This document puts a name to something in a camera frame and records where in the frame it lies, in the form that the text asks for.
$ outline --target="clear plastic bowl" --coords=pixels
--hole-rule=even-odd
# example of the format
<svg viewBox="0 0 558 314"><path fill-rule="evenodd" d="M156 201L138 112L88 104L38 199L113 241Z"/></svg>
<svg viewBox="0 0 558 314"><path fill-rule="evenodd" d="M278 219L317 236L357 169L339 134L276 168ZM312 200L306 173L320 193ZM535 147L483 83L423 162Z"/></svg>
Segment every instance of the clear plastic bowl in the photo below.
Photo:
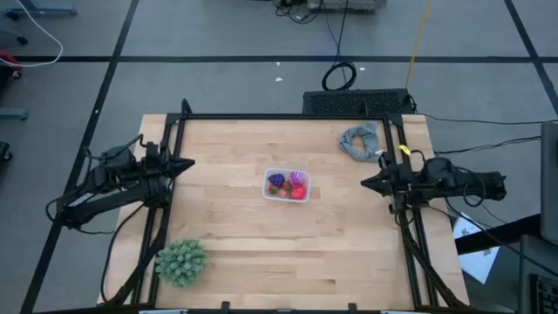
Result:
<svg viewBox="0 0 558 314"><path fill-rule="evenodd" d="M289 174L298 171L301 172L304 176L304 187L306 188L306 195L301 200L293 200L289 197L281 197L279 195L271 195L269 193L269 186L271 182L269 182L268 178L272 174L282 174L287 181L289 179ZM267 168L265 169L265 173L263 174L263 184L262 184L262 195L264 198L273 201L290 201L290 202L307 202L310 199L310 174L303 170L295 170L295 169L286 169L286 168Z"/></svg>

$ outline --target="yellow cable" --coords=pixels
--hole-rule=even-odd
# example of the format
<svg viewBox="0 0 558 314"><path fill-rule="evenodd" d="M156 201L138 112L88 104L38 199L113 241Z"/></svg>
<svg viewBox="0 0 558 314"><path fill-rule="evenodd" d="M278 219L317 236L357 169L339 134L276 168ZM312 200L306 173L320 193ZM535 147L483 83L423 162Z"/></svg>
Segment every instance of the yellow cable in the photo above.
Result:
<svg viewBox="0 0 558 314"><path fill-rule="evenodd" d="M422 22L420 22L420 28L418 29L417 39L415 40L415 46L412 48L411 63L409 64L409 70L407 70L407 79L405 80L405 88L409 89L409 83L411 81L412 67L415 64L415 56L417 55L417 50L419 49L420 39L422 38L422 31L425 29L426 20L428 19L428 12L430 11L430 6L432 5L432 0L426 2L425 14L422 16Z"/></svg>

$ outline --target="green pom pom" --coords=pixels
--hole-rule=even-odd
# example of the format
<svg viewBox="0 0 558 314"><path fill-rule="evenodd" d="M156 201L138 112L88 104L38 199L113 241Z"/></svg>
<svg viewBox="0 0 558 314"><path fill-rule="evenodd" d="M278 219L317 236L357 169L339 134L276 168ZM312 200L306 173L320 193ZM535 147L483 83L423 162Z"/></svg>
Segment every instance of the green pom pom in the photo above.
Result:
<svg viewBox="0 0 558 314"><path fill-rule="evenodd" d="M200 241L184 239L171 242L155 258L159 278L175 287L187 287L195 282L208 264L208 256Z"/></svg>

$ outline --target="wooden table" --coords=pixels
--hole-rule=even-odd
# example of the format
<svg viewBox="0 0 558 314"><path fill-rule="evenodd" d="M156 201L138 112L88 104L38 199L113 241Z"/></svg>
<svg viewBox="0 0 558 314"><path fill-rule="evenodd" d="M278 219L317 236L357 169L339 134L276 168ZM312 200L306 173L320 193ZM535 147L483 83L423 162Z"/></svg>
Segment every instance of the wooden table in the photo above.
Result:
<svg viewBox="0 0 558 314"><path fill-rule="evenodd" d="M160 141L165 117L144 116L140 132L146 140ZM404 122L409 146L432 157L425 118L404 116ZM235 309L344 310L347 303L357 303L359 310L412 309L404 246L389 200L360 186L378 173L378 164L355 162L338 146L339 136L359 123L188 120L181 155L194 159L195 166L176 181L167 242L201 239L209 264L189 288L161 283L157 307L214 309L229 301ZM395 128L392 133L397 141ZM385 149L381 123L378 137ZM143 148L137 146L135 153L143 156ZM414 154L412 163L421 168L419 156ZM310 172L310 201L265 200L262 177L268 167ZM441 200L431 204L446 209ZM138 205L122 208L119 223ZM423 209L423 220L433 267L468 303L447 217ZM114 243L108 297L136 265L145 222L146 210ZM146 272L143 301L152 270ZM422 302L428 304L418 264L417 271Z"/></svg>

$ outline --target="gray cloth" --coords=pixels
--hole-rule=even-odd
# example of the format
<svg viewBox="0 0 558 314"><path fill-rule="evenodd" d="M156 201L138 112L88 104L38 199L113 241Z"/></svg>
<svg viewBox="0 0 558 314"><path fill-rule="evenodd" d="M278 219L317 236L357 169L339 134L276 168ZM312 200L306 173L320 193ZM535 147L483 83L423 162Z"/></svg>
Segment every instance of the gray cloth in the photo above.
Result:
<svg viewBox="0 0 558 314"><path fill-rule="evenodd" d="M376 121L364 122L360 126L352 127L341 135L339 146L354 160L378 162L381 154L377 154L376 152L376 148L378 147L377 127L378 123ZM351 145L352 139L355 136L362 136L366 148L365 152L360 152Z"/></svg>

